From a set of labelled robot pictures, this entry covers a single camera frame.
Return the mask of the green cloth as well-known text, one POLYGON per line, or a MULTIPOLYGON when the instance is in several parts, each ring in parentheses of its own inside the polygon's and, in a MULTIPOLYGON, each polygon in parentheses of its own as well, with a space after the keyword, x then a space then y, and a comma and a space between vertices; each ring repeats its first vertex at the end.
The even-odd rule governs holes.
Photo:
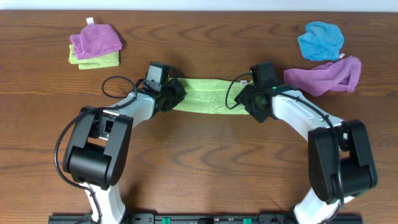
POLYGON ((225 98, 231 81, 219 79, 179 78, 186 95, 173 110, 203 114, 244 114, 243 105, 227 109, 225 98))
POLYGON ((72 65, 78 65, 80 70, 89 70, 97 68, 108 68, 117 67, 119 65, 119 51, 110 54, 102 55, 99 57, 88 58, 88 59, 77 59, 74 47, 72 44, 69 45, 70 54, 68 61, 72 65))

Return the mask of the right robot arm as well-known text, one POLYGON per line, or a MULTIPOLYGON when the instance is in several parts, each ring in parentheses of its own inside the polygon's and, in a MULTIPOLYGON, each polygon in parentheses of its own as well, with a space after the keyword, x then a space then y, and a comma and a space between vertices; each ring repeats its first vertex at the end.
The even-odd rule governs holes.
POLYGON ((235 97, 236 105, 259 123, 281 119, 308 143, 311 189, 290 213, 265 213, 258 223, 362 223, 359 215, 341 215, 345 204, 377 184, 368 132, 357 120, 332 116, 277 79, 270 62, 253 65, 252 83, 235 97))

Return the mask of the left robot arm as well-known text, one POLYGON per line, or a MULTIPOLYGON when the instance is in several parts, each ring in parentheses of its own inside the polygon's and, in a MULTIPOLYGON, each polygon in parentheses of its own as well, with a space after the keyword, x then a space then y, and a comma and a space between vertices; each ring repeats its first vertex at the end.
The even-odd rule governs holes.
POLYGON ((132 90, 112 106, 82 107, 58 137, 56 154, 65 134, 72 131, 63 161, 55 161, 55 167, 65 182, 88 196, 93 212, 82 223, 122 223, 126 219, 118 182, 132 130, 156 112, 170 111, 186 95, 177 78, 160 83, 140 79, 139 83, 142 88, 133 83, 132 90))

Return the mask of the folded green cloth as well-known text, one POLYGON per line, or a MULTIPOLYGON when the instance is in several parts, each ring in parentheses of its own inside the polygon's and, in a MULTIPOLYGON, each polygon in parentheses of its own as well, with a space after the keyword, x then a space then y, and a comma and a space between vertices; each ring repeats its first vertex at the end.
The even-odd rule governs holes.
POLYGON ((72 44, 69 45, 70 54, 68 61, 72 65, 78 65, 80 70, 89 70, 97 68, 108 68, 117 67, 119 65, 119 51, 110 54, 102 55, 99 57, 88 58, 88 59, 77 59, 74 47, 72 44))

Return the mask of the crumpled purple cloth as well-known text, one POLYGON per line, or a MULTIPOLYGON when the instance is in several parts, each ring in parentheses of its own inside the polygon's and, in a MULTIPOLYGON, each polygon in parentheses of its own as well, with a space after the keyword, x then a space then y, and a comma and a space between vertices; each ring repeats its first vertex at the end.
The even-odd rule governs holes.
POLYGON ((359 82, 361 69, 361 61, 357 57, 349 56, 311 70, 300 68, 285 70, 284 81, 312 96, 320 96, 327 91, 353 92, 359 82))

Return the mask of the crumpled blue cloth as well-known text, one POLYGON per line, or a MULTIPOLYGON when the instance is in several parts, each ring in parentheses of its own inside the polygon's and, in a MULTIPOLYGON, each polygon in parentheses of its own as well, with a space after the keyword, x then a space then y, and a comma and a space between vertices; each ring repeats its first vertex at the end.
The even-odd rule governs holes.
POLYGON ((311 61, 337 61, 345 41, 337 25, 320 21, 308 23, 297 40, 303 58, 311 61))

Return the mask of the folded purple cloth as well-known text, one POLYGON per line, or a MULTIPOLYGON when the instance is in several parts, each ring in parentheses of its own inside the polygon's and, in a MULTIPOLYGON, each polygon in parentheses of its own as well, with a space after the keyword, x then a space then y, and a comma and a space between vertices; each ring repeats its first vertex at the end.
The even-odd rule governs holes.
POLYGON ((79 34, 72 34, 70 41, 78 60, 100 57, 118 52, 123 44, 109 24, 95 24, 92 17, 86 18, 87 26, 79 34))

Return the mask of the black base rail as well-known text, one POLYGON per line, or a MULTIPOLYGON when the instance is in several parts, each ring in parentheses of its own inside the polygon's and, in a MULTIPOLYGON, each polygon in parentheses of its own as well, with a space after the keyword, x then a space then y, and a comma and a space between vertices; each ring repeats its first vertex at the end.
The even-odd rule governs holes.
MULTIPOLYGON (((48 224, 74 224, 90 222, 87 215, 51 215, 48 224)), ((298 223, 283 213, 260 213, 259 215, 154 215, 137 213, 123 218, 123 224, 288 224, 298 223)), ((363 224, 359 215, 337 215, 331 224, 363 224)))

